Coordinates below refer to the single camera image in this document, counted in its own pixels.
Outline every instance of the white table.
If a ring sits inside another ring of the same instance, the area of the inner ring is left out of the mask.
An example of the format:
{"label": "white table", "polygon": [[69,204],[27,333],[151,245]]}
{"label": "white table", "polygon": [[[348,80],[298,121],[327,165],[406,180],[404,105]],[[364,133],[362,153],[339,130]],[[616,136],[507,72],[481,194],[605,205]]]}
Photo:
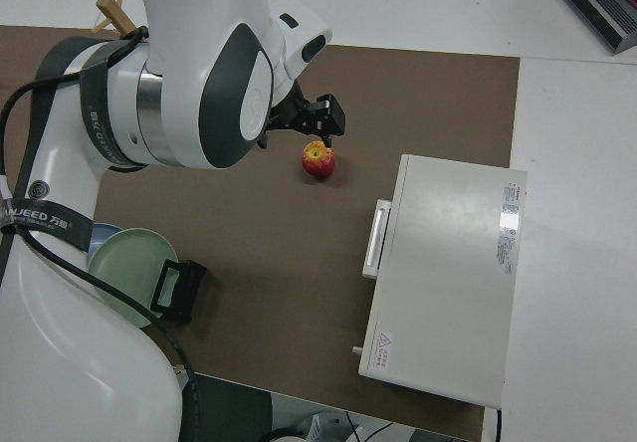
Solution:
{"label": "white table", "polygon": [[[305,1],[337,44],[523,57],[512,167],[529,196],[503,440],[634,438],[637,50],[612,56],[562,0]],[[94,2],[0,0],[0,24],[91,27]],[[124,5],[143,22],[139,0]]]}

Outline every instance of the apple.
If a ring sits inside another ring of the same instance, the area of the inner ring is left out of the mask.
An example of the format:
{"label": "apple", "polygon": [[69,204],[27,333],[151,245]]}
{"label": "apple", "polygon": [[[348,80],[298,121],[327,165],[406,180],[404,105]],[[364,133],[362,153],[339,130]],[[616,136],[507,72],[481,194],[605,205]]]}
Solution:
{"label": "apple", "polygon": [[327,148],[320,140],[311,141],[303,149],[303,157],[301,158],[303,168],[318,180],[323,180],[331,175],[335,161],[334,150]]}

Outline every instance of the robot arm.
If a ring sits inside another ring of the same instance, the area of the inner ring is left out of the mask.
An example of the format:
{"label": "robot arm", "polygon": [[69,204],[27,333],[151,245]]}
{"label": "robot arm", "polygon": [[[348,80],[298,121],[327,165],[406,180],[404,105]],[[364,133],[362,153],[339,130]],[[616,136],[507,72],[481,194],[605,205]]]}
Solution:
{"label": "robot arm", "polygon": [[[15,196],[0,184],[5,220],[35,225],[33,238],[77,268],[87,235],[71,233],[91,227],[109,168],[225,168],[265,146],[268,129],[326,141],[344,131],[332,96],[309,103],[296,84],[330,38],[302,5],[143,1],[149,41],[125,57],[111,58],[126,41],[74,40],[50,53],[38,79],[77,73],[79,84],[34,93]],[[0,248],[3,437],[175,442],[182,400],[166,357],[32,243],[4,235]]]}
{"label": "robot arm", "polygon": [[[155,159],[193,168],[225,168],[254,143],[265,146],[270,124],[270,129],[310,128],[327,141],[327,131],[342,134],[344,118],[319,129],[313,114],[298,105],[295,118],[271,121],[271,116],[291,112],[271,115],[272,107],[281,102],[289,106],[292,96],[303,100],[295,80],[331,38],[328,26],[299,1],[143,2],[150,40],[139,85],[146,98],[141,111],[160,114],[161,123],[139,117],[147,122],[141,129],[144,141],[161,142],[148,147]],[[324,100],[337,107],[333,98]],[[297,122],[299,115],[310,126]]]}

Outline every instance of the sticker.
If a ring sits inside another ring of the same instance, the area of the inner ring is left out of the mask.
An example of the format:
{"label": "sticker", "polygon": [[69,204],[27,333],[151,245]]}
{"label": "sticker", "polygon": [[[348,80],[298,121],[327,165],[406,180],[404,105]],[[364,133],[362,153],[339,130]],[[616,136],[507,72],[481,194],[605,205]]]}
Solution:
{"label": "sticker", "polygon": [[503,190],[502,212],[500,213],[500,235],[498,237],[498,265],[507,275],[516,266],[516,243],[520,232],[520,197],[522,188],[514,182]]}
{"label": "sticker", "polygon": [[389,354],[394,336],[391,332],[377,331],[374,339],[374,361],[372,367],[379,370],[387,370],[389,365]]}
{"label": "sticker", "polygon": [[49,194],[50,188],[46,181],[36,180],[29,187],[29,197],[40,199]]}

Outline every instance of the green plate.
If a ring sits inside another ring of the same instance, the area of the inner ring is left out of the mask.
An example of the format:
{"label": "green plate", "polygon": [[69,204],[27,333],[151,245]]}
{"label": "green plate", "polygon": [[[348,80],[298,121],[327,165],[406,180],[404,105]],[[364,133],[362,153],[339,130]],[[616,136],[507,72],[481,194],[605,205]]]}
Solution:
{"label": "green plate", "polygon": [[[143,228],[130,228],[112,235],[100,245],[89,263],[89,273],[150,309],[165,260],[179,261],[163,236]],[[162,306],[170,306],[170,295],[178,277],[178,272],[168,270],[159,298]],[[98,293],[107,305],[138,328],[148,325],[148,320],[129,305],[101,290]]]}

